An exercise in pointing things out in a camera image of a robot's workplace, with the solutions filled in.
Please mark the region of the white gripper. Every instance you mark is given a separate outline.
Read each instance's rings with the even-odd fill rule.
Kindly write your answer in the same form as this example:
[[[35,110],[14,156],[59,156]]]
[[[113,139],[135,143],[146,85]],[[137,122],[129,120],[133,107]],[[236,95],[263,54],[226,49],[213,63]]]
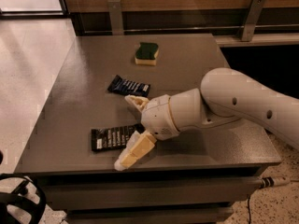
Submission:
[[[126,95],[125,101],[141,113],[141,123],[146,129],[143,133],[135,131],[128,140],[126,148],[114,163],[117,171],[129,169],[147,155],[157,140],[167,140],[179,135],[170,109],[170,96],[163,95],[149,100],[143,96]]]

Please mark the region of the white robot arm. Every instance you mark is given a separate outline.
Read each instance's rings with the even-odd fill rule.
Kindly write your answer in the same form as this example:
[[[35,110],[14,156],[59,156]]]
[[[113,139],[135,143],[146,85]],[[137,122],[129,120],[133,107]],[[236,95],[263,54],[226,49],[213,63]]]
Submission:
[[[198,88],[176,95],[152,99],[127,95],[125,100],[140,112],[145,131],[130,136],[114,163],[118,171],[141,160],[159,140],[226,124],[234,117],[257,123],[299,148],[299,100],[231,68],[213,69],[204,75]]]

